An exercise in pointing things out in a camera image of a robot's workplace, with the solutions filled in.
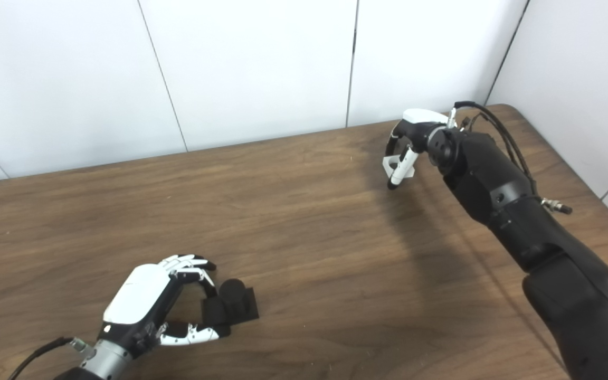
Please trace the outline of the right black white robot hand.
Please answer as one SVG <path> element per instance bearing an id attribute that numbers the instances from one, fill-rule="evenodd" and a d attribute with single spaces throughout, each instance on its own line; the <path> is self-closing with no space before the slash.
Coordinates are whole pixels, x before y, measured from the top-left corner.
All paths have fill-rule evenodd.
<path id="1" fill-rule="evenodd" d="M 451 110 L 448 116 L 419 108 L 403 112 L 391 130 L 382 159 L 388 189 L 394 190 L 404 179 L 413 177 L 415 162 L 420 154 L 427 152 L 434 133 L 458 126 L 455 116 L 456 110 Z"/>

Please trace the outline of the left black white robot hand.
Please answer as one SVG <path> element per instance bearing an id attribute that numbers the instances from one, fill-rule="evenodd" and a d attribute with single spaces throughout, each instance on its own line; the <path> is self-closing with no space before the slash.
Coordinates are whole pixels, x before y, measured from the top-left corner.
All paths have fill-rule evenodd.
<path id="1" fill-rule="evenodd" d="M 207 298 L 217 296 L 208 272 L 216 265 L 199 255 L 172 255 L 138 265 L 103 313 L 98 341 L 120 346 L 132 359 L 158 346 L 186 346 L 222 339 L 229 326 L 167 321 L 186 284 L 197 283 Z"/>

